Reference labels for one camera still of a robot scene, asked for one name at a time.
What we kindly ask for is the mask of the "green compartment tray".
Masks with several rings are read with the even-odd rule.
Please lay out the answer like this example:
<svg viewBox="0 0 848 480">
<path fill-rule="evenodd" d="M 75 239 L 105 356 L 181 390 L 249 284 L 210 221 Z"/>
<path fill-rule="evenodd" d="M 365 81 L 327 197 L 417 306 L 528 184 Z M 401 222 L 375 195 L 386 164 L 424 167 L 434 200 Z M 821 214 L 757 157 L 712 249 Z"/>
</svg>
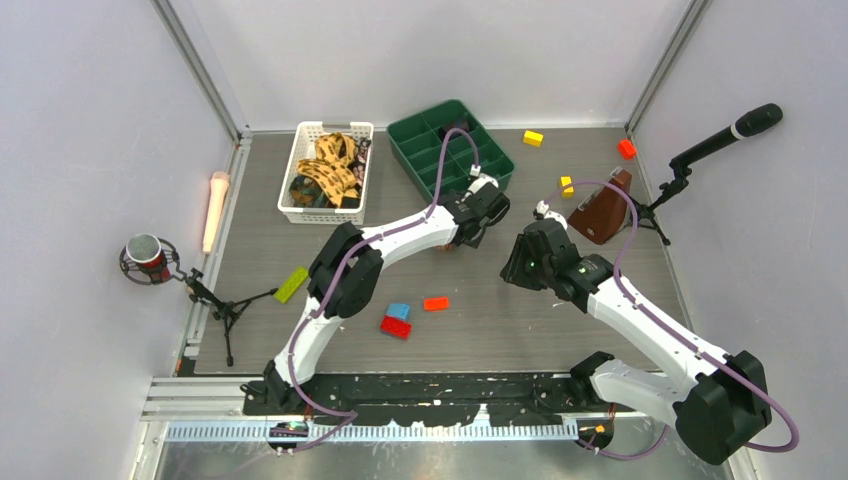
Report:
<svg viewBox="0 0 848 480">
<path fill-rule="evenodd" d="M 470 132 L 450 130 L 441 139 L 438 129 L 466 116 Z M 515 164 L 481 122 L 458 99 L 449 99 L 387 126 L 392 153 L 413 186 L 429 203 L 436 186 L 440 193 L 461 191 L 470 184 L 469 171 L 474 151 L 479 153 L 482 172 L 494 177 L 501 190 L 509 185 Z"/>
</svg>

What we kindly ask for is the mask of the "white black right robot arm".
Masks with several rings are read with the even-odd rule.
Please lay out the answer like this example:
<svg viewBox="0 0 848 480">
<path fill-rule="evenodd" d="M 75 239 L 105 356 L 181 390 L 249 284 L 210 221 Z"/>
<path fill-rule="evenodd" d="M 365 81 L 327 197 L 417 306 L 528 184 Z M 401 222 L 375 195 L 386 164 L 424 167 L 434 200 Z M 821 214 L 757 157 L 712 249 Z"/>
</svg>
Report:
<svg viewBox="0 0 848 480">
<path fill-rule="evenodd" d="M 571 397 L 584 410 L 616 403 L 673 428 L 701 460 L 720 465 L 772 422 L 762 363 L 698 338 L 643 296 L 604 257 L 582 256 L 564 224 L 538 219 L 518 234 L 500 272 L 512 285 L 550 290 L 616 330 L 659 374 L 597 351 L 571 368 Z"/>
</svg>

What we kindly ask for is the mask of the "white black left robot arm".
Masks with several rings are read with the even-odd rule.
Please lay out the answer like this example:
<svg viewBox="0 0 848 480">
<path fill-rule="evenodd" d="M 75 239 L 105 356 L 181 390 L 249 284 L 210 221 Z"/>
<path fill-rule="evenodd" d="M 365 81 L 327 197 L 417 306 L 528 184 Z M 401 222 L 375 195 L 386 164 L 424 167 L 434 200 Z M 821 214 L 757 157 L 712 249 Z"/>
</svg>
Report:
<svg viewBox="0 0 848 480">
<path fill-rule="evenodd" d="M 487 228 L 499 223 L 510 206 L 497 182 L 486 177 L 464 192 L 451 192 L 420 212 L 384 225 L 339 225 L 308 269 L 300 320 L 263 371 L 267 401 L 284 414 L 305 405 L 304 383 L 314 376 L 341 323 L 371 301 L 383 270 L 437 246 L 478 247 Z"/>
</svg>

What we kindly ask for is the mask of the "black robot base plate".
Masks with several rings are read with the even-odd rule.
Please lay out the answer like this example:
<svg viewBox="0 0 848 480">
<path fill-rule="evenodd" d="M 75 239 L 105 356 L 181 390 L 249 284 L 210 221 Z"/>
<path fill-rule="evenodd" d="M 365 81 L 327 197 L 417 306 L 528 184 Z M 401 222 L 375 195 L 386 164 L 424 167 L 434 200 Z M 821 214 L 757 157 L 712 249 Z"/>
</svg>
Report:
<svg viewBox="0 0 848 480">
<path fill-rule="evenodd" d="M 318 374 L 299 391 L 278 380 L 241 385 L 248 416 L 295 415 L 330 426 L 353 412 L 356 426 L 466 426 L 487 414 L 494 426 L 553 425 L 562 414 L 598 413 L 612 406 L 589 396 L 567 374 L 549 372 L 450 374 Z"/>
</svg>

